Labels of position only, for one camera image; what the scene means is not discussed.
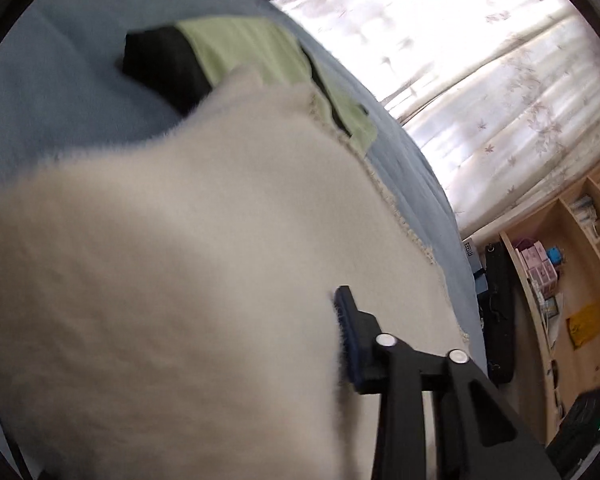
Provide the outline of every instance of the round metal joint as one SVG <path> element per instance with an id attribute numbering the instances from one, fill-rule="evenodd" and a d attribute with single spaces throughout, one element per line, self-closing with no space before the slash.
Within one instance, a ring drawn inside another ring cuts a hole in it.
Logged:
<path id="1" fill-rule="evenodd" d="M 397 342 L 397 339 L 391 334 L 379 334 L 376 336 L 376 343 L 380 346 L 394 346 Z"/>
<path id="2" fill-rule="evenodd" d="M 449 359 L 459 365 L 469 362 L 469 356 L 466 354 L 466 352 L 458 349 L 449 352 Z"/>

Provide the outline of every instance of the bed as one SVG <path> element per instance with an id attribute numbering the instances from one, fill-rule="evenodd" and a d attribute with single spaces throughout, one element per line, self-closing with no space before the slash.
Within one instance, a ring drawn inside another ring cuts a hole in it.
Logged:
<path id="1" fill-rule="evenodd" d="M 288 28 L 366 108 L 378 130 L 366 159 L 442 266 L 472 358 L 486 370 L 474 279 L 454 214 L 429 164 L 373 96 L 265 0 L 35 0 L 0 45 L 0 184 L 43 158 L 143 142 L 177 124 L 182 117 L 174 108 L 119 70 L 125 35 L 228 14 L 263 16 Z"/>

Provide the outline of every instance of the green and black garment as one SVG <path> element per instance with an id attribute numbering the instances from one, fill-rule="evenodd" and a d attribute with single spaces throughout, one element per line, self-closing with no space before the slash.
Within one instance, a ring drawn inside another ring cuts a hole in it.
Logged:
<path id="1" fill-rule="evenodd" d="M 255 67 L 265 84 L 313 81 L 325 97 L 323 119 L 361 154 L 377 131 L 366 110 L 326 76 L 288 30 L 266 18 L 218 16 L 132 32 L 123 72 L 187 114 L 235 67 Z"/>

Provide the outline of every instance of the white curtain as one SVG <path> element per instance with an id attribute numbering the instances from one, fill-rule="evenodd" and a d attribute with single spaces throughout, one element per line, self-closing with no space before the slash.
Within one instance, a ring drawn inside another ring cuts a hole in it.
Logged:
<path id="1" fill-rule="evenodd" d="M 467 236 L 600 160 L 600 40 L 568 0 L 279 0 L 413 137 Z"/>

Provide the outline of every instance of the cream fleece fabric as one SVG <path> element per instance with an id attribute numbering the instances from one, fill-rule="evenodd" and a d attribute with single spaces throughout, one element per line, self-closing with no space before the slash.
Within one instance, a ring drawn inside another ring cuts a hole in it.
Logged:
<path id="1" fill-rule="evenodd" d="M 240 69 L 164 138 L 0 194 L 0 414 L 50 469 L 366 479 L 378 398 L 340 386 L 335 289 L 419 350 L 466 348 L 440 268 L 314 105 Z"/>

